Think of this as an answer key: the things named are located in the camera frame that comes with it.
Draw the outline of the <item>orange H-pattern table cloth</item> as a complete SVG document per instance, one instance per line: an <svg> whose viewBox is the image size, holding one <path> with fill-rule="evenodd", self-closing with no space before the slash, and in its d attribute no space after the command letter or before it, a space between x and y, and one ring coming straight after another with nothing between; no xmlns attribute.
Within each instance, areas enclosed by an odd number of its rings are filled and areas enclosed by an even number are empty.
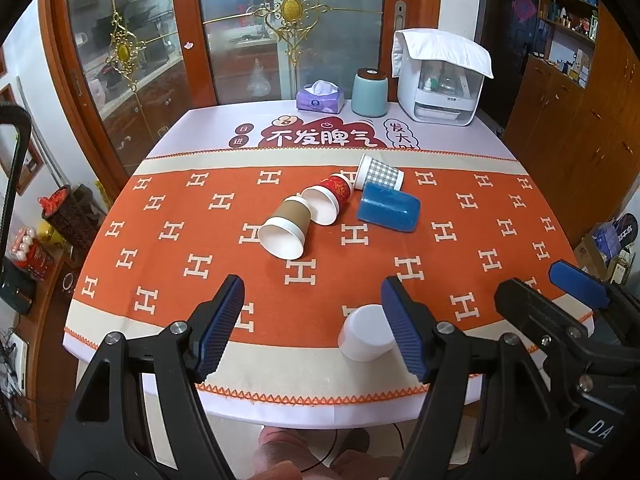
<svg viewBox="0 0 640 480"><path fill-rule="evenodd" d="M153 335L188 318L235 274L245 301L204 391L278 405L363 405L421 392L394 356L352 365L337 347L344 319L378 302L389 276L436 318L480 337L509 330L494 305L508 278L590 322L590 310L549 281L551 263L573 254L533 179L510 157L379 152L420 200L413 231L359 219L353 195L332 224L309 227L300 257L262 247L259 228L280 203L331 174L352 177L360 158L351 148L249 148L145 159L79 274L66 349L88 360L108 333Z"/></svg>

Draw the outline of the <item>glass sliding door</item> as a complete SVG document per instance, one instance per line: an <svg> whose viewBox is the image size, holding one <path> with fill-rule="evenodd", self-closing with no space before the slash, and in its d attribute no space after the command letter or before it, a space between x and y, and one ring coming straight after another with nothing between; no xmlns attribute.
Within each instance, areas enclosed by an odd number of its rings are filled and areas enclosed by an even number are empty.
<svg viewBox="0 0 640 480"><path fill-rule="evenodd" d="M38 0L54 88L102 190L115 197L194 108L289 100L323 79L352 91L390 70L397 29L440 0Z"/></svg>

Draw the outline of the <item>brown sleeve paper cup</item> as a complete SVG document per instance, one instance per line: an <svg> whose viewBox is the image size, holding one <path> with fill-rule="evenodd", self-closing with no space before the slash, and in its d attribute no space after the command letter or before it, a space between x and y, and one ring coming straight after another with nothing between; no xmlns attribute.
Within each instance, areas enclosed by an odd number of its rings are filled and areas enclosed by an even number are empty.
<svg viewBox="0 0 640 480"><path fill-rule="evenodd" d="M258 229L258 240L271 255L296 260L305 249L310 206L302 196L288 196Z"/></svg>

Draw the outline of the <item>grey checked paper cup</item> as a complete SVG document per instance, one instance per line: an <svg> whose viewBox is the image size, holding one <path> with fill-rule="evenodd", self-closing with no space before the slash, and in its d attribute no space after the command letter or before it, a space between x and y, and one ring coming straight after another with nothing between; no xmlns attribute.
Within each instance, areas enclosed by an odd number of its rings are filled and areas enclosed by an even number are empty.
<svg viewBox="0 0 640 480"><path fill-rule="evenodd" d="M404 182L404 177L405 174L400 169L364 154L360 158L354 188L362 191L368 183L374 183L383 188L399 191L402 187L402 182Z"/></svg>

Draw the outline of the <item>white folded towel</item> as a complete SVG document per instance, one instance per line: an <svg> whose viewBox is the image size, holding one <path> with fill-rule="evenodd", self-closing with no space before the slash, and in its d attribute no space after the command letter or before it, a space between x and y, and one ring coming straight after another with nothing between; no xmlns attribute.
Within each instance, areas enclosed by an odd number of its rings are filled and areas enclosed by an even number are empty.
<svg viewBox="0 0 640 480"><path fill-rule="evenodd" d="M402 57L442 61L494 78L489 52L473 40L437 28L409 28L394 32L392 77L398 78Z"/></svg>

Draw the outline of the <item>purple tissue pack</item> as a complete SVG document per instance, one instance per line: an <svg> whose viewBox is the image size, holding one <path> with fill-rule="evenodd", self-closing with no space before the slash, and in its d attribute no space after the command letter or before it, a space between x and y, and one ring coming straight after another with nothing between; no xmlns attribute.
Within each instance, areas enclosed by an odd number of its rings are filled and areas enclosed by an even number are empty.
<svg viewBox="0 0 640 480"><path fill-rule="evenodd" d="M331 81L317 80L296 94L296 108L306 112L337 114L345 104L344 91Z"/></svg>

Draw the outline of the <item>teal cylindrical canister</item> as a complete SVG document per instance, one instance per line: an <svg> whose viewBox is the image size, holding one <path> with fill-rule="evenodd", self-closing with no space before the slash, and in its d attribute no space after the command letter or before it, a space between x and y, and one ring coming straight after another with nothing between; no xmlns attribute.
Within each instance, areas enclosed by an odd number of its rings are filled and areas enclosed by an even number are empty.
<svg viewBox="0 0 640 480"><path fill-rule="evenodd" d="M363 117L379 118L387 113L388 79L374 68L360 68L352 85L352 111Z"/></svg>

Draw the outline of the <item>white countertop appliance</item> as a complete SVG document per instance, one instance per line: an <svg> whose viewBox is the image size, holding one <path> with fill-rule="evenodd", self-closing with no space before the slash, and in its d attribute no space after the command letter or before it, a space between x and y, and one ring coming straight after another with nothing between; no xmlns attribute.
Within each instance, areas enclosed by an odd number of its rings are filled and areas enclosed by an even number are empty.
<svg viewBox="0 0 640 480"><path fill-rule="evenodd" d="M416 122L469 125L480 102L485 76L446 61L401 62L397 99Z"/></svg>

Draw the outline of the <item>red flower basket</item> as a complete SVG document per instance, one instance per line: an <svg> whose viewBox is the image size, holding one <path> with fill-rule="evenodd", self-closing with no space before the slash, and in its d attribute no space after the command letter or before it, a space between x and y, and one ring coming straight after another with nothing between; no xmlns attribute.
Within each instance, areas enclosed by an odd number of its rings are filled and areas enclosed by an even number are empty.
<svg viewBox="0 0 640 480"><path fill-rule="evenodd" d="M90 188L66 184L49 197L39 197L41 218L73 248L88 252L105 218L96 206Z"/></svg>

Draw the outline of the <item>red paper cup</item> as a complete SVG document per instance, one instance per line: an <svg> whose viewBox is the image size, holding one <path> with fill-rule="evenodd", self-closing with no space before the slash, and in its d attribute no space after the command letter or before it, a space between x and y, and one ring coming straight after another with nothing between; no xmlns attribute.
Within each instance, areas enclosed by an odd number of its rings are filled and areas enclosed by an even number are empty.
<svg viewBox="0 0 640 480"><path fill-rule="evenodd" d="M352 185L341 174L331 174L305 188L300 196L309 204L311 220L319 226L330 226L352 197Z"/></svg>

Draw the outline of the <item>blue translucent plastic cup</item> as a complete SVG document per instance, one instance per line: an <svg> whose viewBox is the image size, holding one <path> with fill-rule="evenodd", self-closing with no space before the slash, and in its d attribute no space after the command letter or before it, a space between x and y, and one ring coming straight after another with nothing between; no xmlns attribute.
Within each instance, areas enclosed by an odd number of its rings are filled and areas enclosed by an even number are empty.
<svg viewBox="0 0 640 480"><path fill-rule="evenodd" d="M357 219L397 232L411 233L416 229L421 203L416 197L367 183L362 191Z"/></svg>

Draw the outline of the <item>white plastic cup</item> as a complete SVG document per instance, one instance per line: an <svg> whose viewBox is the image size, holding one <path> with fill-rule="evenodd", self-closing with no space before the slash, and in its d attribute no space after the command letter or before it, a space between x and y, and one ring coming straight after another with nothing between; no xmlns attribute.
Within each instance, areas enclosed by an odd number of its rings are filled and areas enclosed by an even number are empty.
<svg viewBox="0 0 640 480"><path fill-rule="evenodd" d="M395 338L380 304L353 310L337 338L338 348L355 362L371 362L394 348Z"/></svg>

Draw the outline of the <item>brown wooden cabinet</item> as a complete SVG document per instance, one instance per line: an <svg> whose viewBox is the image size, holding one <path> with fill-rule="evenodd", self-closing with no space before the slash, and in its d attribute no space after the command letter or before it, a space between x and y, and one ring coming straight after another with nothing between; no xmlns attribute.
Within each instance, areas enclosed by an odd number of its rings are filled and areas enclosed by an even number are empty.
<svg viewBox="0 0 640 480"><path fill-rule="evenodd" d="M502 140L572 246L622 209L639 174L639 57L602 0L539 0Z"/></svg>

